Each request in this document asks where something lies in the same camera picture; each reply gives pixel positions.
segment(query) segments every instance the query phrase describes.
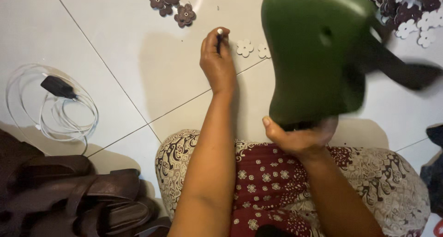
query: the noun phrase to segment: hand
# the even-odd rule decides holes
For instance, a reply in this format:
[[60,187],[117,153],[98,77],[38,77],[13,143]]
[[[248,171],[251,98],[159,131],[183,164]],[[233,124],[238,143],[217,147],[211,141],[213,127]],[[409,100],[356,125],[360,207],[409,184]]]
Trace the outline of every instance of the hand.
[[[218,29],[223,30],[220,53],[217,53]],[[200,67],[205,73],[214,95],[223,92],[232,94],[236,87],[236,72],[229,48],[229,32],[230,30],[227,28],[215,28],[202,42]]]
[[329,153],[325,145],[334,135],[337,124],[338,118],[332,117],[321,121],[317,127],[309,130],[285,132],[269,116],[263,118],[266,136],[280,149],[295,156],[303,164]]

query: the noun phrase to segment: tile grout line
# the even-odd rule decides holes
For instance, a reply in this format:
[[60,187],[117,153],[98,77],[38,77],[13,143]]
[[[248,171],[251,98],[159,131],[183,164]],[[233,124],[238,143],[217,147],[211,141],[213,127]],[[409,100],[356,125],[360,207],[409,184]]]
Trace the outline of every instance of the tile grout line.
[[89,44],[91,45],[92,49],[94,49],[95,53],[97,54],[97,56],[102,60],[103,64],[105,65],[105,67],[108,69],[108,71],[111,73],[111,75],[114,77],[114,80],[117,81],[117,84],[120,86],[121,90],[126,94],[126,97],[128,97],[128,99],[130,100],[130,102],[132,103],[132,105],[135,107],[135,109],[137,110],[137,112],[140,114],[141,118],[144,120],[145,123],[148,124],[148,122],[146,121],[146,119],[144,119],[143,115],[140,113],[140,111],[138,110],[138,108],[136,107],[136,105],[134,104],[134,102],[132,101],[132,99],[129,97],[129,95],[126,93],[126,91],[123,89],[123,87],[120,85],[120,82],[117,80],[117,78],[115,78],[114,74],[112,73],[111,69],[109,69],[108,65],[105,63],[105,61],[103,60],[103,58],[100,56],[100,54],[97,52],[97,50],[95,49],[95,47],[92,45],[92,42],[89,40],[89,38],[86,36],[85,32],[83,32],[83,30],[81,29],[80,25],[77,23],[77,21],[75,21],[74,17],[72,16],[72,14],[69,12],[68,8],[66,8],[65,4],[62,2],[62,0],[59,0],[60,3],[62,4],[62,6],[65,8],[66,12],[68,12],[69,16],[71,17],[71,19],[74,21],[75,25],[77,25],[78,29],[81,31],[81,33],[83,34],[83,36],[86,38],[86,40],[89,42]]
[[154,132],[154,130],[152,129],[152,127],[147,124],[149,126],[149,128],[151,128],[151,131],[154,133],[154,135],[156,136],[156,138],[159,140],[160,144],[162,144],[162,141],[160,141],[159,137],[157,136],[157,134]]
[[97,154],[98,152],[100,152],[100,151],[102,151],[102,150],[104,150],[104,149],[108,148],[109,146],[111,146],[111,145],[113,145],[113,144],[117,143],[118,141],[120,141],[120,140],[124,139],[125,137],[129,136],[130,134],[132,134],[132,133],[134,133],[134,132],[136,132],[136,131],[140,130],[141,128],[143,128],[143,127],[145,127],[145,126],[147,126],[147,125],[148,125],[148,124],[146,124],[146,125],[144,125],[144,126],[141,126],[141,127],[140,127],[140,128],[138,128],[137,130],[135,130],[135,131],[133,131],[133,132],[131,132],[131,133],[127,134],[126,136],[124,136],[124,137],[122,137],[122,138],[119,138],[119,139],[117,139],[117,141],[115,141],[115,142],[112,142],[112,143],[108,144],[107,146],[103,147],[102,149],[99,149],[99,150],[97,150],[96,152],[94,152],[94,153],[92,153],[91,155],[87,156],[87,158],[90,158],[90,157],[92,157],[93,155]]
[[201,95],[203,95],[203,94],[205,94],[205,93],[209,92],[210,90],[212,90],[212,89],[209,89],[209,90],[207,90],[207,91],[204,91],[204,92],[202,92],[201,94],[199,94],[199,95],[195,96],[194,98],[191,98],[190,100],[186,101],[185,103],[183,103],[183,104],[181,104],[181,105],[177,106],[176,108],[174,108],[174,109],[172,109],[172,110],[168,111],[167,113],[165,113],[165,114],[163,114],[163,115],[159,116],[158,118],[154,119],[153,121],[156,121],[157,119],[159,119],[159,118],[161,118],[161,117],[163,117],[163,116],[165,116],[165,115],[169,114],[170,112],[174,111],[175,109],[178,109],[178,108],[180,108],[180,107],[184,106],[184,105],[185,105],[185,104],[187,104],[188,102],[190,102],[190,101],[192,101],[192,100],[194,100],[194,99],[196,99],[196,98],[200,97]]
[[420,143],[421,141],[424,141],[424,140],[426,140],[426,139],[428,139],[428,138],[425,138],[425,139],[422,139],[422,140],[420,140],[420,141],[418,141],[418,142],[415,142],[415,143],[413,143],[413,144],[410,144],[410,145],[408,145],[408,146],[406,146],[406,147],[403,147],[403,148],[401,148],[401,149],[399,149],[399,150],[396,150],[395,152],[397,152],[397,151],[401,151],[401,150],[403,150],[403,149],[406,149],[406,148],[408,148],[408,147],[410,147],[410,146],[412,146],[412,145],[414,145],[414,144],[418,144],[418,143]]
[[[238,74],[236,74],[236,76],[238,76],[238,75],[240,75],[241,73],[243,73],[244,71],[246,71],[246,70],[248,70],[248,69],[252,68],[253,66],[255,66],[255,65],[259,64],[259,63],[261,63],[261,62],[262,62],[262,61],[264,61],[264,60],[266,60],[266,59],[260,60],[260,61],[259,61],[259,62],[257,62],[256,64],[253,64],[252,66],[248,67],[247,69],[245,69],[245,70],[243,70],[243,71],[239,72]],[[152,123],[153,121],[156,121],[157,119],[159,119],[159,118],[161,118],[161,117],[163,117],[163,116],[165,116],[165,115],[167,115],[167,114],[171,113],[171,112],[172,112],[172,111],[174,111],[175,109],[178,109],[178,108],[182,107],[183,105],[185,105],[185,104],[189,103],[190,101],[192,101],[192,100],[194,100],[194,99],[196,99],[196,98],[200,97],[201,95],[203,95],[204,93],[207,93],[207,92],[208,92],[208,91],[210,91],[210,90],[212,90],[212,89],[209,89],[209,90],[207,90],[207,91],[205,91],[205,92],[203,92],[203,93],[201,93],[201,94],[199,94],[199,95],[195,96],[194,98],[191,98],[190,100],[186,101],[185,103],[183,103],[183,104],[181,104],[181,105],[177,106],[176,108],[174,108],[174,109],[172,109],[172,110],[168,111],[167,113],[165,113],[165,114],[163,114],[163,115],[159,116],[158,118],[156,118],[156,119],[154,119],[154,120],[150,121],[150,122],[149,122],[149,123],[147,123],[147,124],[150,124],[150,123]]]

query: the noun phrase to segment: lap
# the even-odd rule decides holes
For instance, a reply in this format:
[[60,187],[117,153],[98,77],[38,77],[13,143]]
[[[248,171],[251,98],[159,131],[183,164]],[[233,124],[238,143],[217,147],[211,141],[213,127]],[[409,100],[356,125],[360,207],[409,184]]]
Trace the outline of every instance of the lap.
[[[197,130],[180,131],[157,152],[157,178],[171,219],[198,135]],[[265,224],[298,236],[323,236],[301,163],[275,144],[235,140],[235,147],[231,236],[253,236]],[[386,235],[421,233],[430,213],[428,190],[407,161],[385,149],[331,147],[329,151]]]

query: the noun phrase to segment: black charger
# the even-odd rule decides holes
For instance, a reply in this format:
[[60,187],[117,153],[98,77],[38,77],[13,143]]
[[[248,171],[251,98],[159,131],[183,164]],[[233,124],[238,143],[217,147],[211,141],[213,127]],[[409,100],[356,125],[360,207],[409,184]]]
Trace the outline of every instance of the black charger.
[[47,76],[40,86],[57,97],[68,99],[77,98],[77,94],[74,93],[74,88],[56,76]]

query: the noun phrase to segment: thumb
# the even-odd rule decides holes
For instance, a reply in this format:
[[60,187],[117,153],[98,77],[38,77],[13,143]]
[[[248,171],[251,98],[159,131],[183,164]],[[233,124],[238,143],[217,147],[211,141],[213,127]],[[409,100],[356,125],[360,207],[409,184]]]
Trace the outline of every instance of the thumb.
[[287,135],[286,132],[271,117],[263,117],[263,125],[266,129],[266,136],[276,144],[282,144]]

